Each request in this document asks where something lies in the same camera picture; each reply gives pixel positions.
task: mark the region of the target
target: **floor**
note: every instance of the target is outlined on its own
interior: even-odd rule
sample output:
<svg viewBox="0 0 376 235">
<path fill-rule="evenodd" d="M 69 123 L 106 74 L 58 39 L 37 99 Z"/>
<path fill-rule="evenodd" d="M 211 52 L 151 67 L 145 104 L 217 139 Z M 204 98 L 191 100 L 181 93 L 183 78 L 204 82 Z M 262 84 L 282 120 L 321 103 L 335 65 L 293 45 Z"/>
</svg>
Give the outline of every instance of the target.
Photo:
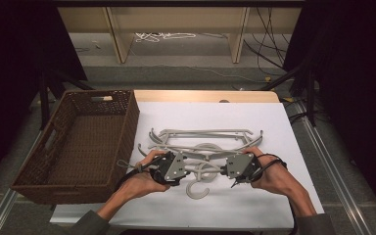
<svg viewBox="0 0 376 235">
<path fill-rule="evenodd" d="M 126 63 L 121 65 L 117 63 L 109 35 L 71 34 L 70 37 L 88 76 L 86 83 L 95 88 L 254 90 L 264 86 L 269 79 L 275 79 L 284 73 L 262 58 L 258 59 L 247 46 L 243 47 L 240 63 L 232 64 L 223 35 L 196 34 L 195 37 L 184 39 L 158 37 L 159 42 L 135 40 Z M 260 41 L 263 39 L 263 35 L 255 37 Z M 287 50 L 287 40 L 290 40 L 290 35 L 285 35 L 285 38 L 275 35 L 278 48 Z M 259 49 L 259 44 L 251 35 L 247 35 L 246 41 L 253 48 Z M 267 42 L 267 38 L 264 44 L 274 46 Z M 281 63 L 275 50 L 261 47 L 260 52 L 275 63 Z M 288 88 L 291 83 L 292 81 L 286 81 L 275 88 L 279 98 L 290 97 Z M 294 101 L 284 103 L 289 117 L 301 113 L 305 107 L 305 98 L 295 97 Z M 318 97 L 316 109 L 323 110 Z M 361 234 L 356 232 L 356 226 L 351 223 L 345 205 L 325 169 L 322 153 L 316 148 L 310 135 L 313 131 L 319 134 L 328 155 L 335 163 L 355 205 L 366 221 L 369 234 L 376 234 L 376 198 L 373 192 L 356 165 L 350 162 L 351 156 L 328 116 L 320 112 L 315 120 L 315 128 L 310 127 L 305 118 L 291 118 L 291 124 L 323 208 L 331 215 L 337 234 Z M 0 164 L 0 202 L 33 145 L 39 126 L 39 99 L 36 98 L 9 155 Z M 52 214 L 50 206 L 36 205 L 20 195 L 16 197 L 0 234 L 62 232 L 62 228 L 49 223 Z M 286 233 L 269 231 L 263 234 Z"/>
</svg>

